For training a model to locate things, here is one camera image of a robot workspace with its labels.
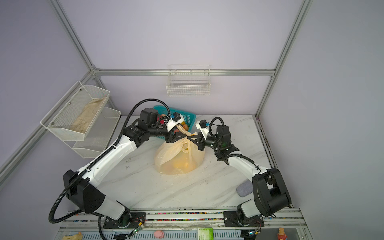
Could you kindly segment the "beige plastic bag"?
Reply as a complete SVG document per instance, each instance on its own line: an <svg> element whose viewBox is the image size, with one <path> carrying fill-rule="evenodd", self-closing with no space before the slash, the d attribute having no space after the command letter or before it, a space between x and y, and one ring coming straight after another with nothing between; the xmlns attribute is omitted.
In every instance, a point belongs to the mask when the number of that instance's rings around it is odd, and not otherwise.
<svg viewBox="0 0 384 240"><path fill-rule="evenodd" d="M198 168L205 158L205 151L187 139L192 134L182 126L177 126L178 133L186 136L175 143L164 142L156 151L154 161L158 173L164 175L181 175Z"/></svg>

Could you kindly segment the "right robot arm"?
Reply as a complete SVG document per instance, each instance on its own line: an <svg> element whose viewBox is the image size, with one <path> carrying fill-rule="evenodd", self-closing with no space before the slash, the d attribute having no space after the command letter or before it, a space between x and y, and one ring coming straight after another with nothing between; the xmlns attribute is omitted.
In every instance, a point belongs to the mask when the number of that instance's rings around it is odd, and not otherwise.
<svg viewBox="0 0 384 240"><path fill-rule="evenodd" d="M198 133L188 137L200 151L211 148L219 162L224 162L242 173L253 189L253 199L238 206L237 215L242 218L255 216L271 217L292 203L291 196L281 172L266 168L243 155L232 143L229 126L215 117L209 123L201 120L196 124Z"/></svg>

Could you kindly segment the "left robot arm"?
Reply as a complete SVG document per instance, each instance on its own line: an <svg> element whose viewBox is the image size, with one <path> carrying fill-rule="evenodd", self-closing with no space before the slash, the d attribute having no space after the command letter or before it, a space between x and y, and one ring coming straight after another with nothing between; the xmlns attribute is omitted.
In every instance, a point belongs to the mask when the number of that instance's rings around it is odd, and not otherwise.
<svg viewBox="0 0 384 240"><path fill-rule="evenodd" d="M127 225L131 219L130 210L118 201L111 200L98 187L107 174L130 153L137 150L150 137L164 137L166 143L175 143L186 134L176 130L184 122L180 112L168 112L165 116L153 108L141 111L133 125L125 122L115 142L86 166L64 176L65 189L56 200L58 204L68 198L79 207L78 212L104 215Z"/></svg>

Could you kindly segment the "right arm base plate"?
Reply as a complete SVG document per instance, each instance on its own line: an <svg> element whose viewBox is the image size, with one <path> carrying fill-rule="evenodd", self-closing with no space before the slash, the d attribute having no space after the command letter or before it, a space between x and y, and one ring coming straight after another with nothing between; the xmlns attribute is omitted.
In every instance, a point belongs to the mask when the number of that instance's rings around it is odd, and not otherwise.
<svg viewBox="0 0 384 240"><path fill-rule="evenodd" d="M246 217L239 211L224 211L225 227L264 227L264 219L262 215Z"/></svg>

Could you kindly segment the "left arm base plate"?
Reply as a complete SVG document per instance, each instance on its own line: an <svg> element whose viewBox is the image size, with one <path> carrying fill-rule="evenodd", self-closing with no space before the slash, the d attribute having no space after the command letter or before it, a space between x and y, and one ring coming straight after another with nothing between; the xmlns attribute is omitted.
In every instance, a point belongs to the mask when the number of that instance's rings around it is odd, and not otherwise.
<svg viewBox="0 0 384 240"><path fill-rule="evenodd" d="M145 212L130 212L118 220L113 220L109 217L106 218L103 228L104 229L135 229L140 224L146 221L147 213Z"/></svg>

